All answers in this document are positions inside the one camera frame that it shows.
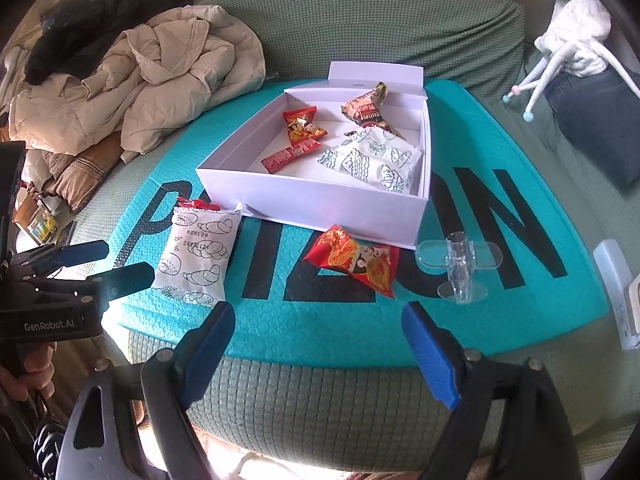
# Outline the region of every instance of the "pile of clothes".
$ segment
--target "pile of clothes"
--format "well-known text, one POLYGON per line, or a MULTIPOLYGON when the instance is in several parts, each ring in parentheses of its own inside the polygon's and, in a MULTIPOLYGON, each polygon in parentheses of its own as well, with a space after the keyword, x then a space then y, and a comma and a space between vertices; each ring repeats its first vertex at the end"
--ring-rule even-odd
MULTIPOLYGON (((117 136, 119 142, 103 143, 111 148, 104 159, 129 162, 203 111, 260 88, 265 63, 258 37, 220 6, 192 3, 63 0, 40 30, 7 54, 13 60, 11 67, 5 63, 0 98, 10 138, 65 155, 70 165, 117 136)), ((56 157, 32 154, 30 160, 46 161, 63 177, 56 157)), ((55 182, 46 187, 74 212, 87 202, 86 190, 79 204, 55 182)))

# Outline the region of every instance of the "white box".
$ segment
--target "white box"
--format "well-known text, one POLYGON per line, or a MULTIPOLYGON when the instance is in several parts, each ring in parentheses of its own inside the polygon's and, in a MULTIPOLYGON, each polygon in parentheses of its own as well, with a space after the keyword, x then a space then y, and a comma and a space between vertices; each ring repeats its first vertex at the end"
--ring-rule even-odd
POLYGON ((212 201, 225 208, 242 203, 242 214, 326 231, 338 224, 357 238, 415 249, 429 197, 431 134, 427 95, 418 66, 334 61, 326 81, 288 88, 240 126, 196 169, 212 201), (317 106, 313 124, 337 146, 357 125, 340 105, 382 81, 388 95, 380 110, 389 124, 423 153, 410 194, 375 189, 351 175, 318 164, 322 150, 269 174, 260 161, 290 146, 282 113, 317 106))

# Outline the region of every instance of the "clear plastic holder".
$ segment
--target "clear plastic holder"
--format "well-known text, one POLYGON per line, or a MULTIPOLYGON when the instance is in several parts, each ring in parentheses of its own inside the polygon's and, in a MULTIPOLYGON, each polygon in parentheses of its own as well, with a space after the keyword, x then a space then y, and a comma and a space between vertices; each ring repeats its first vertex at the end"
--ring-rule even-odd
POLYGON ((476 282, 476 270, 497 269, 502 251, 492 242, 472 242, 465 232, 456 232, 446 240, 426 240, 415 250, 415 261, 424 272, 447 269, 449 281, 438 287, 438 295, 458 304, 482 300, 489 290, 476 282))

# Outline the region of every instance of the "white plush toy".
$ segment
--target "white plush toy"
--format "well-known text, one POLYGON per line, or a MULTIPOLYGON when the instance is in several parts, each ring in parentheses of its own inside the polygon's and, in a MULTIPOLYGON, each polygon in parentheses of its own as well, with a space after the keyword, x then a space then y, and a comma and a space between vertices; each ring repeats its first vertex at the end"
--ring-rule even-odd
POLYGON ((533 120, 533 105, 545 87, 564 71, 579 77, 599 74, 610 63, 640 99, 640 89, 616 57, 602 44, 611 30, 609 12, 599 0, 556 0, 547 31, 536 39, 542 59, 519 85, 502 97, 505 103, 514 95, 533 89, 522 118, 533 120))

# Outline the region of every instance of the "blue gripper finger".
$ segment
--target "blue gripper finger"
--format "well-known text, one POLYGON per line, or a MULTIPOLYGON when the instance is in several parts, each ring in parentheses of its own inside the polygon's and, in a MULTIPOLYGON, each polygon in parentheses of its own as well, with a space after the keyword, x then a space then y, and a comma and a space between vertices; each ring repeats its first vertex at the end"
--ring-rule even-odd
POLYGON ((219 301, 202 325, 189 330, 178 343, 173 360, 182 409, 204 396, 235 329, 234 308, 219 301))
POLYGON ((113 301, 149 288, 154 282, 155 276, 152 266, 146 262, 139 262, 107 270, 100 274, 93 274, 87 277, 86 280, 100 283, 105 293, 105 298, 108 301, 113 301))
POLYGON ((463 374, 464 363, 455 349, 446 348, 450 341, 441 338, 446 331, 436 326, 417 301, 404 306, 401 325, 431 395, 453 410, 460 400, 458 378, 463 374))
POLYGON ((84 244, 69 245, 60 249, 58 264, 73 267, 102 260, 109 255, 109 245, 104 240, 85 242, 84 244))

